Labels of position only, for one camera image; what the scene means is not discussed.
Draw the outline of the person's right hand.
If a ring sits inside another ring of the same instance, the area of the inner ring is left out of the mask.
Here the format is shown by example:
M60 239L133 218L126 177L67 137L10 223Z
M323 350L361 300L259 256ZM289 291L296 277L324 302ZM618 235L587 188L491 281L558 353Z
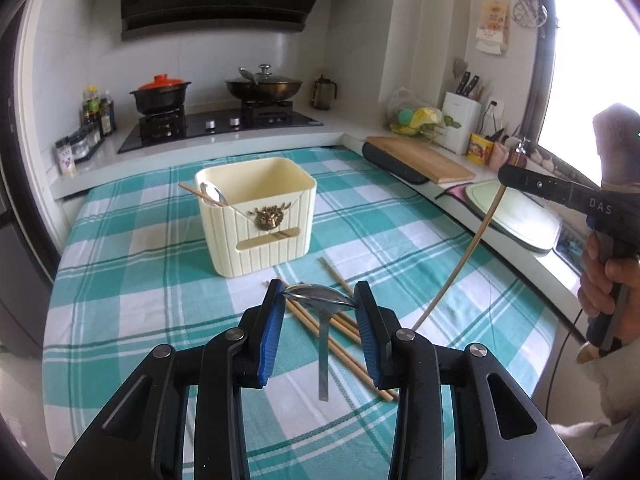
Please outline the person's right hand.
M590 318L596 318L601 313L613 314L615 301L611 296L613 286L622 284L629 287L626 306L620 324L617 326L616 337L624 346L639 338L640 327L640 270L636 259L608 259L607 263L600 261L600 244L596 234L591 233L587 238L586 248L582 253L582 263L585 272L580 277L578 300L582 310Z

